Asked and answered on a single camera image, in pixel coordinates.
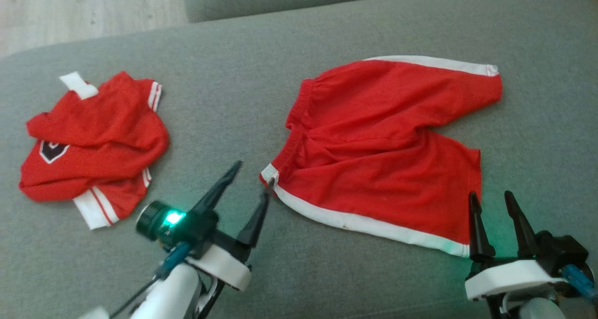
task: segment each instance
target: jersey logo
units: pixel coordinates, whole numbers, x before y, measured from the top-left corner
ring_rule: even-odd
[[[39,145],[39,155],[47,163],[53,163],[56,159],[62,157],[66,153],[70,145],[57,144],[55,142],[46,142],[42,140]]]

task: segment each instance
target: blue cable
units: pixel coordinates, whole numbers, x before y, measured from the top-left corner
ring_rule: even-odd
[[[594,283],[579,268],[573,264],[568,264],[562,269],[562,276],[584,298],[598,306],[598,291],[594,289]]]
[[[185,257],[189,255],[191,252],[192,247],[187,242],[179,243],[171,252],[166,256],[162,265],[156,269],[156,278],[162,279],[168,277],[171,273],[173,268],[175,268],[178,264],[181,264]]]

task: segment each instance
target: white trim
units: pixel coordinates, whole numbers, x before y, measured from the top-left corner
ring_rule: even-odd
[[[93,85],[88,85],[76,71],[62,75],[59,78],[70,91],[76,92],[81,99],[90,98],[99,93],[98,88]]]
[[[309,202],[290,194],[278,185],[278,171],[272,164],[269,164],[261,174],[265,181],[269,181],[269,179],[275,177],[274,191],[284,204],[314,221],[340,229],[372,234],[374,236],[405,242],[407,244],[439,249],[445,253],[460,257],[468,257],[470,255],[469,245],[461,244],[435,234],[427,234],[418,230],[393,225],[391,223],[372,219],[371,217],[327,210],[312,205]]]
[[[152,110],[158,110],[158,103],[160,103],[160,96],[162,96],[162,85],[158,84],[158,89],[156,90],[156,100],[154,100],[154,107]]]
[[[148,179],[148,177],[147,177],[147,174],[146,174],[146,172],[145,172],[145,171],[146,171],[146,168],[144,168],[144,169],[141,171],[141,176],[143,177],[143,184],[144,184],[144,185],[145,185],[145,187],[147,188],[147,187],[149,187],[149,185],[150,185],[150,181],[149,181],[149,179]]]
[[[79,213],[83,216],[89,229],[110,226],[110,223],[102,212],[102,207],[91,190],[87,190],[83,194],[73,198],[73,202],[75,202]]]
[[[98,200],[102,204],[103,210],[106,212],[106,215],[109,217],[112,224],[117,223],[119,218],[116,215],[116,212],[114,211],[114,208],[108,198],[96,186],[92,187],[92,191],[93,193],[96,193],[96,196],[98,196]]]
[[[39,155],[41,155],[42,159],[43,159],[45,162],[47,162],[47,163],[53,163],[53,162],[57,161],[57,160],[58,160],[58,158],[62,157],[62,156],[63,156],[63,155],[66,153],[67,149],[69,149],[69,147],[70,147],[70,145],[66,145],[66,146],[64,147],[64,149],[62,150],[62,152],[60,152],[60,154],[59,154],[59,155],[57,155],[56,157],[54,157],[54,158],[52,158],[52,159],[48,159],[48,158],[46,158],[46,157],[45,157],[45,154],[43,153],[43,143],[45,143],[45,140],[42,140],[42,141],[39,143]],[[48,143],[48,146],[49,146],[51,149],[55,149],[56,147],[58,147],[58,144],[49,142],[49,143]]]
[[[390,55],[387,57],[370,57],[369,60],[383,60],[395,62],[408,62],[410,64],[443,68],[447,70],[463,71],[482,76],[497,76],[498,67],[495,65],[480,65],[469,62],[441,59],[439,57],[421,57],[418,55]]]
[[[158,82],[154,81],[151,84],[151,90],[149,91],[148,106],[151,109],[154,106],[154,98],[156,98],[156,89],[158,88]]]

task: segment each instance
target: gray sofa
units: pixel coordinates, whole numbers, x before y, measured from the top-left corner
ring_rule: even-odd
[[[301,80],[351,61],[428,55],[491,63],[501,102],[438,129],[482,151],[484,220],[499,255],[516,242],[502,193],[535,230],[571,234],[598,271],[598,1],[357,0],[60,44],[0,61],[0,317],[76,318],[115,309],[164,255],[134,232],[136,214],[90,231],[72,202],[38,204],[17,188],[34,141],[25,122],[78,71],[100,84],[126,70],[163,84],[171,146],[146,201],[191,206],[236,159],[218,211],[235,234],[258,202],[258,173],[278,153]],[[312,222],[276,202],[244,293],[226,290],[211,319],[489,318],[466,300],[470,261]],[[589,318],[583,300],[562,304]]]

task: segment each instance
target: black cable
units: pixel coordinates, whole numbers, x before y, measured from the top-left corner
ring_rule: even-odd
[[[117,315],[120,314],[120,312],[122,312],[124,309],[126,309],[133,301],[135,301],[135,299],[137,299],[137,297],[139,297],[139,295],[141,295],[143,292],[145,292],[150,286],[153,285],[153,283],[155,283],[158,280],[158,278],[154,277],[152,278],[151,281],[149,281],[146,285],[144,285],[141,289],[139,289],[139,291],[137,291],[135,294],[133,294],[133,296],[131,298],[129,298],[124,304],[122,304],[122,306],[120,306],[118,308],[118,310],[114,311],[111,315],[110,315],[110,319],[114,319],[117,317]]]

